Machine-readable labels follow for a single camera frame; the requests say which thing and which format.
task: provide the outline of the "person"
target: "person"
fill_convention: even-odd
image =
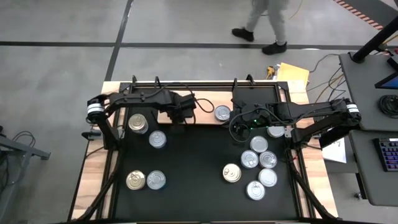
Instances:
[[[285,34],[285,21],[282,10],[286,9],[289,0],[253,0],[252,11],[250,12],[248,22],[245,27],[235,28],[232,34],[249,42],[254,41],[254,29],[262,15],[268,10],[269,23],[274,30],[276,42],[263,47],[262,53],[273,55],[283,53],[287,50],[287,41]]]

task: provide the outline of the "silver can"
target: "silver can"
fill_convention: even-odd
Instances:
[[[224,105],[217,106],[215,109],[215,116],[218,121],[224,122],[229,120],[229,113],[231,110]]]
[[[129,119],[131,131],[137,134],[145,134],[148,131],[148,122],[142,114],[134,114]]]
[[[260,166],[263,168],[274,168],[278,163],[278,158],[273,152],[266,151],[259,156]]]
[[[154,131],[149,135],[149,144],[156,149],[160,149],[166,145],[166,135],[163,131]]]
[[[166,176],[162,171],[154,170],[147,177],[147,185],[152,190],[159,190],[166,184]]]
[[[279,138],[285,135],[285,128],[283,126],[268,127],[267,133],[272,138]]]
[[[245,168],[255,168],[259,164],[259,156],[252,150],[246,150],[242,153],[241,163]]]
[[[126,184],[131,190],[139,190],[145,186],[145,175],[139,170],[134,170],[127,175]]]
[[[278,181],[278,176],[272,169],[263,169],[259,173],[259,181],[266,187],[273,187]]]
[[[262,136],[254,136],[250,141],[250,148],[258,153],[268,149],[268,141]]]
[[[254,180],[246,187],[246,193],[253,200],[261,200],[266,194],[266,189],[260,182]]]
[[[223,169],[223,177],[230,183],[237,182],[242,176],[241,169],[236,164],[226,164]]]

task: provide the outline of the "pants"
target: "pants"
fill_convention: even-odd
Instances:
[[[268,10],[269,23],[274,30],[277,44],[284,45],[286,43],[286,34],[282,10],[287,7],[288,0],[253,0],[252,3],[253,9],[250,12],[245,29],[249,32],[254,32],[261,14]]]

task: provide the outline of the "keyboard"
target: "keyboard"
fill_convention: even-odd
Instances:
[[[373,139],[384,171],[398,171],[398,138]]]

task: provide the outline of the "computer screen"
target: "computer screen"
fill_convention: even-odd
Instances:
[[[398,73],[393,73],[389,75],[387,78],[379,81],[374,85],[376,88],[387,88],[387,89],[395,89],[398,90]]]

